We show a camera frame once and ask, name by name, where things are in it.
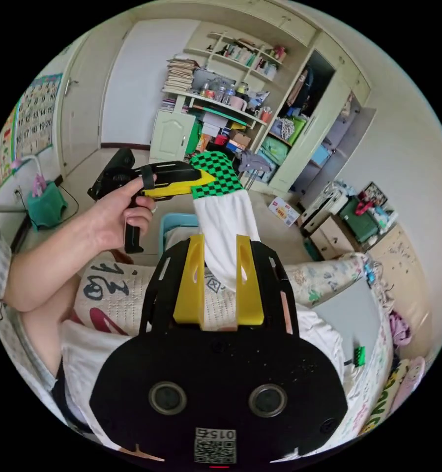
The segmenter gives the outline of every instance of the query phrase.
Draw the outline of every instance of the green checkered sock toe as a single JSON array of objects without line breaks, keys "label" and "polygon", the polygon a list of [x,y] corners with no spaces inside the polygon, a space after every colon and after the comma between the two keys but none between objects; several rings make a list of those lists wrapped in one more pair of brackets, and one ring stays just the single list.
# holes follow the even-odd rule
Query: green checkered sock toe
[{"label": "green checkered sock toe", "polygon": [[195,169],[205,171],[216,178],[212,183],[192,187],[191,190],[194,199],[226,195],[244,188],[232,168],[232,163],[228,157],[221,152],[203,152],[202,154],[192,157],[190,164]]}]

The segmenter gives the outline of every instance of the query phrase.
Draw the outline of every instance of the nightstand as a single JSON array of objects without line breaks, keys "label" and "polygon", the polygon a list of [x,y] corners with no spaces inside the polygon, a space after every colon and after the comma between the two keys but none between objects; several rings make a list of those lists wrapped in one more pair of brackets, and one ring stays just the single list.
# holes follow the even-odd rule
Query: nightstand
[{"label": "nightstand", "polygon": [[335,259],[349,252],[365,251],[363,245],[337,215],[327,218],[309,238],[325,260]]}]

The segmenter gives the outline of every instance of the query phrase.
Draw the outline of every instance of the wall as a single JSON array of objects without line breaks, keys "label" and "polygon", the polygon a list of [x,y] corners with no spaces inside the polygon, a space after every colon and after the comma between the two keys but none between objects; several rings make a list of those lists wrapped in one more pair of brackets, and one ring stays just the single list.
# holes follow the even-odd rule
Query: wall
[{"label": "wall", "polygon": [[140,21],[126,37],[106,91],[102,143],[150,144],[167,60],[182,53],[199,22]]},{"label": "wall", "polygon": [[[61,110],[61,107],[58,106],[58,104],[61,103],[65,87],[65,83],[63,83],[63,76],[65,75],[67,67],[70,65],[70,60],[83,42],[84,37],[85,35],[76,39],[67,51],[52,59],[37,75],[38,77],[41,77],[43,75],[62,73],[62,82],[60,84],[56,99],[57,106],[54,110],[52,137],[53,145],[39,154],[42,172],[47,180],[55,180],[61,174],[59,158],[56,151],[56,142],[58,139],[57,131],[60,126],[59,114]],[[0,205],[22,208],[21,201],[15,200],[14,190],[19,186],[23,191],[23,195],[27,195],[27,193],[32,189],[32,182],[34,180],[35,173],[36,168],[33,162],[23,165],[22,168],[20,168],[14,176],[10,177],[0,188]],[[20,224],[24,219],[24,216],[24,213],[0,213],[0,227],[4,238],[9,244],[12,242]]]},{"label": "wall", "polygon": [[339,178],[359,189],[374,180],[397,209],[427,277],[438,350],[442,344],[442,126],[415,84],[378,46],[324,13],[288,3],[327,30],[371,79],[366,106],[377,113]]}]

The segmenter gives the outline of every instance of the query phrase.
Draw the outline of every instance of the green clip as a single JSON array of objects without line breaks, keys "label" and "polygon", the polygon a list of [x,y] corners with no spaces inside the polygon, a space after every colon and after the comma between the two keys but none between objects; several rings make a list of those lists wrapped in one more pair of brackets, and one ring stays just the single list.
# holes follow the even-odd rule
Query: green clip
[{"label": "green clip", "polygon": [[355,364],[355,367],[360,367],[362,365],[365,365],[365,347],[364,346],[360,346],[355,349],[354,364]]}]

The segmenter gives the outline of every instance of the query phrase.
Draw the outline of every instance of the calendar poster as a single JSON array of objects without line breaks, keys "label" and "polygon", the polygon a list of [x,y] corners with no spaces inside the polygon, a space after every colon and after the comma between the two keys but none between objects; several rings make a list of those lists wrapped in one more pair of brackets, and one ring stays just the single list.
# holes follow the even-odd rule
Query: calendar poster
[{"label": "calendar poster", "polygon": [[35,79],[18,104],[16,159],[39,154],[52,145],[52,123],[62,74]]},{"label": "calendar poster", "polygon": [[14,160],[15,116],[16,107],[14,107],[0,132],[0,187],[13,173],[11,164]]}]

